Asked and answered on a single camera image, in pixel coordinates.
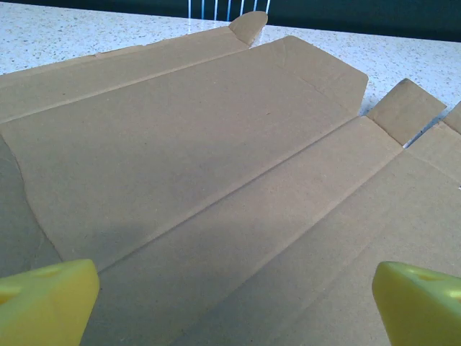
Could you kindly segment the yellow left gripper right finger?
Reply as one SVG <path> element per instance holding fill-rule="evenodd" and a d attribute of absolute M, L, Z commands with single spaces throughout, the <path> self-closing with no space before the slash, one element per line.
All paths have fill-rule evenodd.
<path fill-rule="evenodd" d="M 460 278 L 381 262 L 372 294 L 391 345 L 459 345 Z"/>

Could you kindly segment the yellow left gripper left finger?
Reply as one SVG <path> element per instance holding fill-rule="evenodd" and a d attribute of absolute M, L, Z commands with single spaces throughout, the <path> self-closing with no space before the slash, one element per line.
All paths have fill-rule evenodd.
<path fill-rule="evenodd" d="M 90 259 L 1 279 L 2 345 L 79 345 L 99 293 Z"/>

